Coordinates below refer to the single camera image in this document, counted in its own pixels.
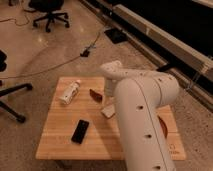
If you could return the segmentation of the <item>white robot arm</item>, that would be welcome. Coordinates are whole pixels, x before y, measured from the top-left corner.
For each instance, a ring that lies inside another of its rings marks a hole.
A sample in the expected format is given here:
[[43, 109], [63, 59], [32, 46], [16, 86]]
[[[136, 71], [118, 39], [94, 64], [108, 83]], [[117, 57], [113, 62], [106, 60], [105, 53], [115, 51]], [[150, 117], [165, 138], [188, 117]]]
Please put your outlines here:
[[165, 72], [125, 69], [118, 60], [102, 64], [104, 94], [114, 109], [128, 171], [176, 171], [156, 109], [179, 93], [177, 79]]

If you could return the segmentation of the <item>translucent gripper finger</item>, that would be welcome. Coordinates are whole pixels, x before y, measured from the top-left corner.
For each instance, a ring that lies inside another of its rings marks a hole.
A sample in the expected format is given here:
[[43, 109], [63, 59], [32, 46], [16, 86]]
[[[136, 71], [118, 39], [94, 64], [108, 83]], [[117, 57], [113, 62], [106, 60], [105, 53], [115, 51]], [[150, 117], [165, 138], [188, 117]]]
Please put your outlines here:
[[107, 101], [109, 105], [113, 104], [114, 103], [114, 97], [109, 97], [108, 98], [108, 101]]

